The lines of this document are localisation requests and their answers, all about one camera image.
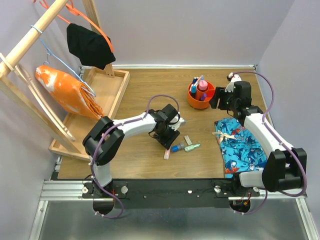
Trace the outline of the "blue cap grey glue stick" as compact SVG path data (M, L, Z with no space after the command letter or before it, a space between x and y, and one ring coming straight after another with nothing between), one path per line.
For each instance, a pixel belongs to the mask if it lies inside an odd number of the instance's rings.
M180 150L183 150L185 148L185 144L182 142L182 143L179 143L179 144L176 144L176 145L173 145L171 147L171 152L175 153L175 152L178 152Z

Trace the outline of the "yellow cap pink highlighter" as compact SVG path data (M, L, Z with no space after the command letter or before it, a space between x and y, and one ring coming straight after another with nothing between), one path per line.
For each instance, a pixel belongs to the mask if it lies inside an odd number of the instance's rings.
M168 160L169 157L170 157L170 153L171 153L170 149L166 149L165 152L164 152L164 157L163 158L165 160Z

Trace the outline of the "purple cap black highlighter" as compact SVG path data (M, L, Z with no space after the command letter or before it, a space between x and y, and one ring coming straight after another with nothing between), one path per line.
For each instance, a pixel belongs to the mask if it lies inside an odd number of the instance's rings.
M207 97L207 94L203 93L199 100L203 102L206 99L206 97Z

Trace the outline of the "small beige eraser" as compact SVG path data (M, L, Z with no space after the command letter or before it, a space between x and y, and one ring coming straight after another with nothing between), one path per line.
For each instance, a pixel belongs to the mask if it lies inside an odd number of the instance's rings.
M185 135L185 136L184 136L184 139L185 139L185 141L186 141L186 143L187 143L188 146L190 146L190 145L193 144L188 135Z

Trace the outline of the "orange round organizer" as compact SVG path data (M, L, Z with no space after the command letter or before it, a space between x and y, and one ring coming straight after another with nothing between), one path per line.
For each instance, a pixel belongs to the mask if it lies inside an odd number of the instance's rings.
M207 81L206 91L198 90L198 87L195 90L195 93L192 92L192 84L188 86L187 90L187 102L189 105L195 109L203 110L210 107L209 101L213 98L216 88L211 82Z

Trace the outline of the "pink cap glue stick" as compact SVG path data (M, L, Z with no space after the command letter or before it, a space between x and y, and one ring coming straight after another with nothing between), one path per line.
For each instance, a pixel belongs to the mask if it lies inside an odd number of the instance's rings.
M208 90L208 82L206 80L201 80L197 87L200 92L204 93Z

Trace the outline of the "green highlighter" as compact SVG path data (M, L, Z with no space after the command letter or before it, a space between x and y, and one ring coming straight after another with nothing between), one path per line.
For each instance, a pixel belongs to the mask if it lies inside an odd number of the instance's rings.
M201 146L200 143L197 143L197 144L192 144L192 145L188 145L184 148L185 152L191 152L197 148L199 148Z

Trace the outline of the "blue cap black highlighter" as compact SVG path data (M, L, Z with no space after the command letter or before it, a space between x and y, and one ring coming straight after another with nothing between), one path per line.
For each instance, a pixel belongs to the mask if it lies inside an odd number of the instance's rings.
M195 85L192 85L190 89L190 94L194 95L196 92L197 92L197 87Z

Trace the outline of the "pink cap white marker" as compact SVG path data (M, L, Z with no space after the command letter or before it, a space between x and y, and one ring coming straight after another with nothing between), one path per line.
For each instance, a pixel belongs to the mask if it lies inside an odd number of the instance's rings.
M201 81L203 81L204 80L204 76L203 75L201 75L200 77L198 77L197 78L197 81L195 82L195 86L197 86Z

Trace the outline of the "blue cap white marker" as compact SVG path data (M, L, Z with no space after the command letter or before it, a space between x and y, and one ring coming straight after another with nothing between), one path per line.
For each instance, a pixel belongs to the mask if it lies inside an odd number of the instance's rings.
M194 85L197 80L198 80L197 77L194 77L193 80L192 80L192 85Z

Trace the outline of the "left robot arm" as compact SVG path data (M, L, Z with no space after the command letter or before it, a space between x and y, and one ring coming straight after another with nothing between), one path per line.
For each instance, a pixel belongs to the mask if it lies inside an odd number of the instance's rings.
M147 133L168 150L180 135L179 127L185 123L180 112L171 104L160 110L147 109L140 115L126 119L111 120L107 116L102 117L82 141L95 181L93 191L101 198L110 194L110 162L123 140Z

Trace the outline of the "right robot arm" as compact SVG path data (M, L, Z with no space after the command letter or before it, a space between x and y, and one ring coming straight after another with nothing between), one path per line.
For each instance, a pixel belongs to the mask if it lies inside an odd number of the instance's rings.
M230 191L241 196L248 188L256 187L299 197L306 192L308 185L307 153L280 136L266 119L266 114L252 105L251 93L251 84L239 80L230 82L227 87L216 87L209 100L211 108L232 112L233 117L253 134L268 157L263 170L235 173ZM290 194L289 191L294 189L300 192Z

